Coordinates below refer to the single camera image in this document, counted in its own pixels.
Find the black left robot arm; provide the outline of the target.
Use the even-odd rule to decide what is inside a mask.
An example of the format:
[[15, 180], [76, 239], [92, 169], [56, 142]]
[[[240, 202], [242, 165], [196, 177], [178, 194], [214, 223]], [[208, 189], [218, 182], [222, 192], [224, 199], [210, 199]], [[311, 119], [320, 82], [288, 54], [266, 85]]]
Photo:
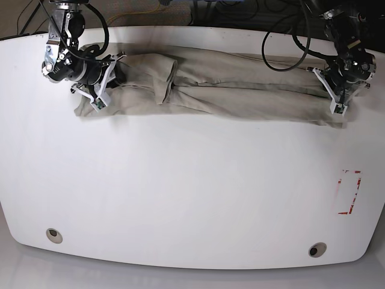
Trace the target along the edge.
[[369, 81], [375, 71], [374, 55], [366, 52], [361, 41], [365, 14], [361, 1], [305, 1], [310, 13], [324, 19], [325, 35], [334, 43], [336, 56], [314, 56], [324, 59], [328, 68], [325, 78], [336, 94], [359, 81]]

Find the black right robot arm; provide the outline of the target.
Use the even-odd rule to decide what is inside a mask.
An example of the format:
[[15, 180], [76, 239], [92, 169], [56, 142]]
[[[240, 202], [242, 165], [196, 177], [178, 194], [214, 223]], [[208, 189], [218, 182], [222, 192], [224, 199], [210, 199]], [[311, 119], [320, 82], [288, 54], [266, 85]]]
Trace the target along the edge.
[[[109, 45], [108, 25], [102, 14], [88, 1], [51, 1], [56, 9], [46, 12], [49, 20], [48, 40], [42, 74], [50, 81], [72, 81], [78, 88], [96, 91], [106, 77], [107, 87], [116, 87], [125, 80], [123, 73], [113, 68], [113, 64], [125, 56], [124, 53], [106, 55]], [[104, 42], [84, 48], [79, 47], [79, 38], [85, 31], [84, 6], [99, 18]]]

